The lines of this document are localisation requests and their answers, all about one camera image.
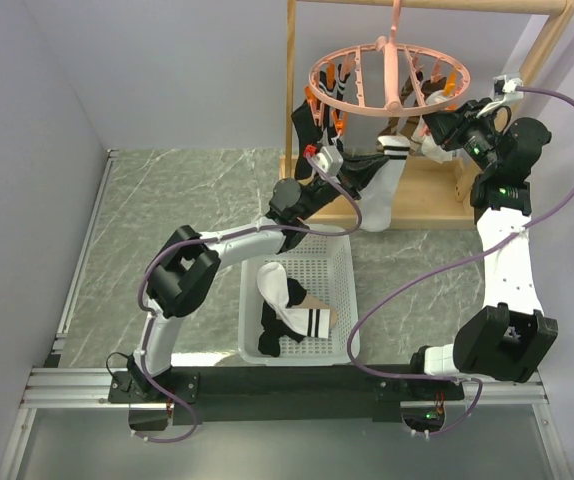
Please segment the white sock with black stripes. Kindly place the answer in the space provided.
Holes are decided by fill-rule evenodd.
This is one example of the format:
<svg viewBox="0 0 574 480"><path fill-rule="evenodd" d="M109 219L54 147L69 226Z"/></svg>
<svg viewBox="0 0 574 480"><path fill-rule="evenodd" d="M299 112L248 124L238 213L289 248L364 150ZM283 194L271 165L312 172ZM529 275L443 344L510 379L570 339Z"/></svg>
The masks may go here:
<svg viewBox="0 0 574 480"><path fill-rule="evenodd" d="M361 191L358 201L362 214L360 228L367 232L381 232L390 227L394 196L410 153L410 142L402 135L381 135L378 142L387 161Z"/></svg>

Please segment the pink round clip hanger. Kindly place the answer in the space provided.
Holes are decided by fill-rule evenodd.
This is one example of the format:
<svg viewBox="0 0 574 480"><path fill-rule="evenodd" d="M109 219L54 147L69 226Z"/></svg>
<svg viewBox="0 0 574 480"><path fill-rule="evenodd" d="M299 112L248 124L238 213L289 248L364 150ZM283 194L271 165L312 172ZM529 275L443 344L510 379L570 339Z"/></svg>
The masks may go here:
<svg viewBox="0 0 574 480"><path fill-rule="evenodd" d="M461 62L440 51L398 41L402 6L401 1L392 3L392 22L387 36L380 36L369 44L351 46L332 52L311 67L308 86L305 88L305 99L309 103L317 126L320 128L322 126L324 104L342 110L347 115L386 118L422 116L441 109L454 109L456 103L463 98L470 86L471 76L469 70ZM382 106L369 106L366 103L362 57L371 52L379 52L383 57L384 104ZM319 89L319 71L324 70L329 62L342 66L342 76L350 74L342 101L330 98ZM444 89L439 91L440 98L433 103L424 99L421 92L422 83L417 79L417 73L422 72L425 62L429 62L432 67L429 79L438 74L447 78ZM414 93L405 104L402 104L399 93L407 78L412 81Z"/></svg>

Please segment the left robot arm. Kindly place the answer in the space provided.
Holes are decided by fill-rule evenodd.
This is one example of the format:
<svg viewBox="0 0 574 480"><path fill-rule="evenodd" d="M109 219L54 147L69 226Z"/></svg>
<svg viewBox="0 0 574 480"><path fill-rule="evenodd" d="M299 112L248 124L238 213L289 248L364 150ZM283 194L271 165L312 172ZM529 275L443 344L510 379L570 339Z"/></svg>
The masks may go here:
<svg viewBox="0 0 574 480"><path fill-rule="evenodd" d="M294 249L313 232L306 220L339 197L354 208L354 226L366 226L367 200L389 185L387 168L401 166L406 159L393 148L352 156L334 147L310 145L303 161L312 180L279 180L268 212L259 219L218 232L198 232L189 225L176 229L149 263L138 287L137 304L146 323L127 360L133 392L146 402L171 396L171 357L180 327L202 305L221 269Z"/></svg>

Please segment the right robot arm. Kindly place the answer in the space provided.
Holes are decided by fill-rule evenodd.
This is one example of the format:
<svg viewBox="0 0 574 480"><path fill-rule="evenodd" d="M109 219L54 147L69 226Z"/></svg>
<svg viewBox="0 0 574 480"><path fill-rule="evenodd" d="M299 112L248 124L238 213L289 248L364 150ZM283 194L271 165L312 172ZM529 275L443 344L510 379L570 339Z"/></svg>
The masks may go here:
<svg viewBox="0 0 574 480"><path fill-rule="evenodd" d="M407 390L419 399L440 388L440 376L480 374L524 383L558 336L557 321L545 315L537 297L527 229L532 214L527 178L552 134L530 117L497 130L497 112L485 98L424 118L438 146L464 150L481 170L470 204L485 253L485 293L482 308L452 343L419 350L422 364L405 377Z"/></svg>

